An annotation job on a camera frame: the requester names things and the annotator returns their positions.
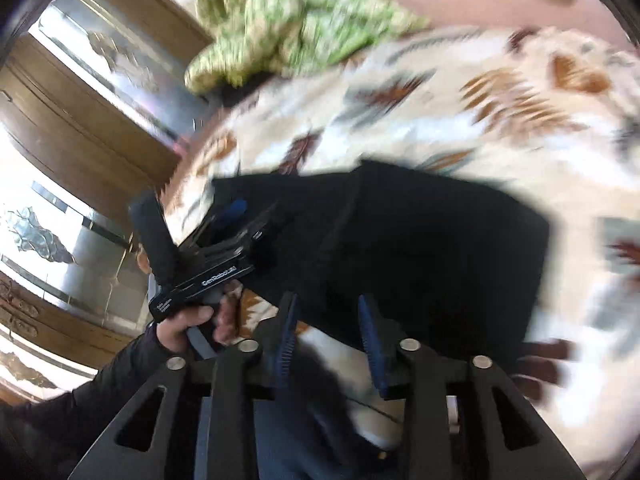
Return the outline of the black sleeved left forearm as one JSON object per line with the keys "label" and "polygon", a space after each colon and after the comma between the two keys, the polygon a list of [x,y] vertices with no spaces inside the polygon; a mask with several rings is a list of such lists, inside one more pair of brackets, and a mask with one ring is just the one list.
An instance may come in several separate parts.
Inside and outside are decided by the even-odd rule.
{"label": "black sleeved left forearm", "polygon": [[153,324],[90,382],[40,403],[1,408],[1,477],[65,479],[145,382],[174,356],[186,356],[183,330]]}

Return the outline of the person's left hand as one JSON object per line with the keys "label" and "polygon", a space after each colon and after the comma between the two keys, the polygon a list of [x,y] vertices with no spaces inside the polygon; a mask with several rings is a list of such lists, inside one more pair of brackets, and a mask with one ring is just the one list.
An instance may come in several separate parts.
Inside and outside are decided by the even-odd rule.
{"label": "person's left hand", "polygon": [[236,308],[242,292],[243,286],[238,281],[229,282],[224,285],[224,293],[216,307],[186,307],[172,318],[166,318],[156,326],[158,341],[171,352],[184,353],[189,347],[186,331],[191,327],[212,322],[215,325],[210,333],[213,341],[228,346],[239,336]]}

